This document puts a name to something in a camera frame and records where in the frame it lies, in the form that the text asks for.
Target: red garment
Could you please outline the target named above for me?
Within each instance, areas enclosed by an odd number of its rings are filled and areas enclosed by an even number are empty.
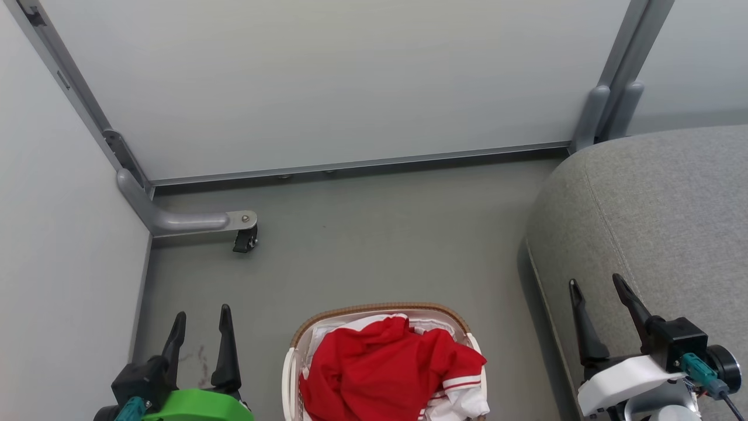
[[[328,333],[299,378],[314,421],[415,421],[432,395],[480,384],[485,358],[442,329],[418,335],[406,317]]]

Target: black cable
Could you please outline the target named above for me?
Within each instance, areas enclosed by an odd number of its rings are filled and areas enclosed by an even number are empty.
[[[730,410],[733,414],[735,414],[735,417],[738,418],[738,421],[746,421],[745,418],[743,418],[743,416],[741,415],[741,412],[738,411],[738,409],[735,407],[735,404],[732,403],[730,398],[727,397],[727,392],[725,392],[724,390],[720,392],[720,397],[725,400],[725,403],[730,407]]]

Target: gray metal leg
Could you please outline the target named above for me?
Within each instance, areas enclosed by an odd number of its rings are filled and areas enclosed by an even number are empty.
[[[605,62],[598,85],[610,86],[613,83],[613,78],[616,77],[616,73],[618,73],[618,69],[621,67],[623,57],[626,54],[626,50],[628,50],[629,44],[631,44],[631,39],[639,27],[639,21],[642,19],[642,15],[648,4],[649,0],[631,0],[628,3],[628,9],[626,9],[626,14],[623,16],[616,40],[613,41],[613,48],[610,49],[610,54]]]
[[[215,231],[243,231],[257,227],[251,210],[216,213],[174,213],[156,206],[127,169],[117,172],[117,186],[154,237]],[[250,240],[254,247],[256,238]]]
[[[639,71],[657,39],[674,1],[649,0],[642,13],[616,75],[610,83],[610,98],[603,111],[602,121],[597,133],[600,141],[614,139],[611,130],[613,129],[613,122],[618,119],[617,114],[622,111],[623,97],[629,86],[636,82]]]
[[[634,117],[634,112],[637,110],[637,104],[643,93],[644,83],[641,81],[636,80],[626,86],[618,105],[618,112],[611,116],[610,131],[608,132],[609,140],[626,136],[628,125]]]
[[[117,157],[117,161],[119,161],[120,165],[122,165],[122,168],[130,171],[132,176],[135,178],[135,181],[137,181],[144,190],[148,191],[148,189],[151,188],[150,182],[145,177],[145,173],[141,167],[138,165],[138,161],[135,160],[132,152],[130,152],[130,148],[127,147],[125,138],[120,134],[120,132],[114,129],[104,129],[101,134],[104,136],[104,141],[111,151],[114,152],[114,155]]]
[[[571,138],[571,145],[568,147],[570,154],[595,143],[595,131],[598,129],[600,116],[609,96],[610,89],[605,85],[597,86],[589,92],[577,128],[574,130],[574,137]]]

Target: metal frame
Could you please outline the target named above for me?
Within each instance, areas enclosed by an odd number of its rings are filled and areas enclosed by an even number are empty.
[[[217,213],[167,212],[152,202],[153,186],[127,147],[121,133],[111,128],[94,93],[88,87],[60,35],[38,0],[5,0],[16,21],[31,41],[104,155],[117,170],[117,186],[155,238],[215,231],[242,231],[246,251],[257,243],[257,214],[251,210]]]
[[[251,210],[174,213],[156,206],[127,169],[117,172],[117,186],[154,238],[199,232],[241,231],[257,226]]]
[[[637,76],[674,1],[631,0],[598,85],[587,97],[569,153],[626,135],[644,92]]]
[[[148,244],[145,247],[145,259],[143,259],[143,271],[141,272],[140,288],[138,288],[138,304],[135,307],[135,320],[132,322],[132,335],[130,336],[130,348],[127,351],[127,362],[131,363],[135,358],[135,338],[138,335],[141,309],[143,307],[143,294],[145,293],[145,281],[148,277],[148,264],[150,263],[150,251],[153,245],[153,235],[148,236]]]
[[[597,134],[600,141],[625,135],[644,90],[644,84],[637,82],[637,76],[674,2],[675,0],[649,0],[647,3],[616,75],[610,83],[610,97],[598,125]]]
[[[285,169],[269,169],[260,171],[231,172],[227,174],[198,175],[196,177],[164,178],[151,180],[155,187],[175,186],[180,184],[206,183],[212,181],[228,181],[245,178],[282,177],[291,174],[305,174],[310,172],[332,172],[339,169],[366,168],[373,166],[388,166],[407,163],[425,163],[429,161],[447,161],[470,157],[487,157],[493,155],[511,154],[514,152],[542,151],[544,149],[567,148],[570,142],[538,143],[534,145],[507,146],[505,148],[479,149],[476,151],[448,152],[444,154],[417,155],[413,157],[387,158],[383,160],[354,161],[350,163],[327,164],[319,166],[300,166]]]
[[[96,141],[116,170],[126,169],[138,185],[150,192],[154,186],[192,184],[208,181],[225,181],[238,178],[267,177],[305,172],[334,171],[337,169],[383,166],[397,163],[413,163],[431,160],[448,160],[461,157],[505,154],[516,151],[532,151],[548,148],[568,147],[570,153],[608,139],[625,136],[634,111],[642,96],[644,84],[636,80],[659,31],[675,0],[631,0],[624,15],[613,47],[602,70],[598,84],[588,94],[574,135],[570,142],[553,142],[538,145],[522,145],[508,148],[492,148],[448,154],[422,155],[416,157],[338,163],[321,166],[305,166],[255,172],[237,172],[186,178],[171,178],[149,181],[137,160],[127,147],[121,133],[114,130],[93,92],[76,66],[62,39],[50,22],[40,0],[5,0],[8,7],[15,2],[25,14],[24,32],[31,39],[29,28],[38,35],[43,48],[34,47],[43,58],[52,74],[58,77],[61,87],[70,98],[81,118],[94,133]]]

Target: gray floor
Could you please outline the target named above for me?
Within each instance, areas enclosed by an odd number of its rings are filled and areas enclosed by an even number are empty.
[[[432,301],[467,320],[488,359],[489,419],[568,419],[546,320],[518,269],[528,209],[561,160],[542,158],[157,197],[175,211],[253,209],[260,245],[240,255],[231,252],[232,234],[155,242],[135,359],[160,353],[184,310],[178,384],[206,387],[228,303],[242,396],[258,420],[282,420],[283,357],[307,318],[363,303]]]

